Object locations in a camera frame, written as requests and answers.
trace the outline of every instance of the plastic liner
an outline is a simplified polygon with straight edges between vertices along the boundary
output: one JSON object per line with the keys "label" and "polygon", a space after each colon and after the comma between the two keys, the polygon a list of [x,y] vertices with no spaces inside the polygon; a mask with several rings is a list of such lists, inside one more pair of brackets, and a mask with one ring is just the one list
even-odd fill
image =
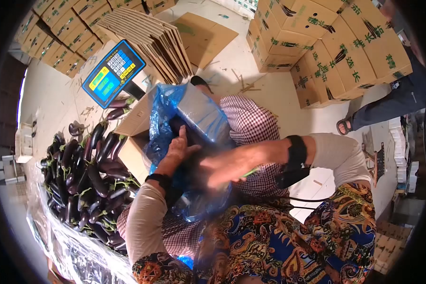
{"label": "plastic liner", "polygon": [[27,222],[35,240],[60,274],[78,284],[136,283],[127,257],[59,222],[47,207],[39,168],[31,170],[27,172],[30,183]]}
{"label": "plastic liner", "polygon": [[[150,142],[143,151],[152,162],[153,173],[169,149],[175,137],[169,121],[176,115],[197,133],[206,144],[215,145],[221,150],[235,147],[229,136],[230,126],[225,113],[207,95],[190,83],[173,86],[158,84],[150,115]],[[208,218],[219,213],[226,206],[232,186],[222,186],[222,194],[217,197],[206,196],[205,190],[190,190],[190,180],[184,169],[179,168],[173,177],[173,187],[182,190],[182,197],[172,207],[172,212],[189,222]]]}

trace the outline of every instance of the person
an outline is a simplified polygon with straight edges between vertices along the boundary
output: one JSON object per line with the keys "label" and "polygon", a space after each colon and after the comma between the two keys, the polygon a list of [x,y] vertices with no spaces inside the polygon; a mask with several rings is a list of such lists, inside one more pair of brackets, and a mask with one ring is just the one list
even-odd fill
{"label": "person", "polygon": [[[186,232],[186,222],[179,227],[172,222],[173,228],[168,230],[170,214],[164,197],[176,168],[193,151],[187,147],[185,131],[181,128],[172,140],[156,175],[148,176],[126,214],[123,233],[138,283],[364,281],[374,266],[376,224],[371,179],[361,145],[331,133],[300,138],[306,146],[304,163],[332,169],[337,187],[304,224],[290,215],[293,207],[287,195],[267,192],[257,200],[247,200],[242,193],[243,198],[232,202],[221,215],[195,224],[195,229],[189,227],[196,230],[193,234],[200,232],[197,246],[192,247],[192,270],[174,258],[175,242],[168,240],[179,228]],[[223,182],[240,183],[244,182],[241,176],[258,166],[291,162],[291,146],[291,138],[243,144],[205,159],[201,166],[211,173],[211,188]]]}
{"label": "person", "polygon": [[[386,0],[380,11],[390,22],[396,13],[396,8],[391,0]],[[350,117],[338,121],[336,127],[341,135],[426,108],[426,65],[417,41],[411,38],[410,42],[411,46],[404,46],[404,49],[413,72],[399,79],[397,81],[399,86],[392,89],[385,97],[365,105]]]}

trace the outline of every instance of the digital scale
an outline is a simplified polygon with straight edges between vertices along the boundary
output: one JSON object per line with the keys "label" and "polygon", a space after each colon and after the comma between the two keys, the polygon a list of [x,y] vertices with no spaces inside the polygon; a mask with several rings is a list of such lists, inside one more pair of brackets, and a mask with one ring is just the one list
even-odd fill
{"label": "digital scale", "polygon": [[145,92],[132,80],[145,67],[145,61],[126,40],[121,40],[93,69],[82,88],[106,109],[123,90],[140,99]]}

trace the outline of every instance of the foot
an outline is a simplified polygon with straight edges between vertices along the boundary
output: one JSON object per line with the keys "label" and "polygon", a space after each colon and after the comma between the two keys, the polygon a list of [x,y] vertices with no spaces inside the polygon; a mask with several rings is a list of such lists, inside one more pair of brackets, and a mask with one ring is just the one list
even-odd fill
{"label": "foot", "polygon": [[349,132],[353,131],[350,118],[338,121],[336,128],[341,135],[347,135]]}

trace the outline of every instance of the concrete floor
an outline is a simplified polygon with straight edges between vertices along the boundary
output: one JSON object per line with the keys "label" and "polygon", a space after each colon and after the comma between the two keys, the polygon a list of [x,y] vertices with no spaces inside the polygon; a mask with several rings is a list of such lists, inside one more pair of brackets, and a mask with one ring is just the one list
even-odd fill
{"label": "concrete floor", "polygon": [[[304,135],[314,132],[337,133],[336,122],[346,117],[347,113],[357,110],[360,106],[385,96],[388,86],[375,86],[370,88],[363,98],[341,105],[330,105],[323,109],[301,110],[298,104],[295,87],[290,73],[262,74],[257,71],[252,54],[246,42],[245,36],[249,21],[231,10],[224,8],[209,0],[180,0],[171,9],[157,15],[158,18],[172,22],[185,12],[198,14],[207,19],[216,21],[236,32],[236,37],[212,60],[204,70],[194,68],[196,74],[207,80],[215,94],[223,96],[236,94],[242,88],[233,71],[243,75],[244,83],[254,83],[260,91],[248,91],[245,96],[266,107],[278,116],[281,137],[290,134]],[[224,19],[219,14],[229,16]],[[68,124],[74,120],[90,127],[96,124],[102,109],[82,90],[81,80],[85,80],[92,68],[110,49],[114,47],[109,42],[92,56],[84,65],[80,73],[74,79],[64,76],[51,67],[34,60],[26,77],[22,102],[22,121],[34,117],[38,113],[37,135],[34,138],[34,159],[27,163],[28,172],[36,172],[31,168],[34,162],[45,156],[46,148],[50,145],[53,135],[62,131],[65,137],[70,137]],[[133,81],[143,90],[151,87],[145,74],[138,74]],[[388,122],[364,127],[349,134],[350,137],[362,142],[363,134],[372,133],[375,150],[380,149],[380,143],[384,142],[386,151],[386,173],[379,180],[377,187],[373,189],[376,218],[383,212],[390,202],[396,188],[396,165],[393,151],[394,142],[388,131]],[[35,182],[41,179],[40,175],[32,177]],[[291,196],[303,199],[322,199],[334,192],[332,171],[328,169],[314,169],[307,179],[295,184],[290,189]],[[316,207],[317,204],[305,202],[293,203],[295,206]],[[311,210],[293,209],[291,214],[303,222]]]}

